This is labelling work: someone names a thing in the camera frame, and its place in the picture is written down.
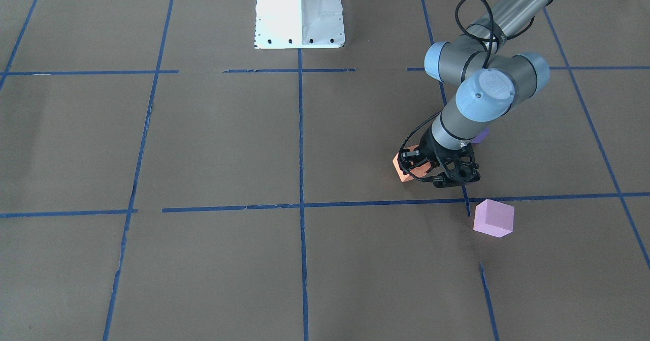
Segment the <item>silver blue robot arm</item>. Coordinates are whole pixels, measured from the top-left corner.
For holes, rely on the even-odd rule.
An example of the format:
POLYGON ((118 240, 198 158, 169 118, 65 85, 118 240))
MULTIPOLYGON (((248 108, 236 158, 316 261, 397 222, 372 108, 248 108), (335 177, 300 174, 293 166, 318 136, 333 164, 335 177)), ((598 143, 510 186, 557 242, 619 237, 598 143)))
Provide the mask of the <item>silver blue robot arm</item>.
MULTIPOLYGON (((455 12, 468 0, 461 0, 455 12)), ((414 167, 430 163, 440 167, 436 176, 423 177, 437 188, 450 188, 480 180, 472 140, 493 121, 534 97, 550 79, 543 56, 523 52, 498 55, 510 40, 526 32, 538 12, 554 0, 498 0, 491 6, 478 0, 485 14, 464 27, 453 42, 436 42, 427 51, 424 70, 439 82, 458 87, 457 93, 432 118, 420 139, 414 167)))

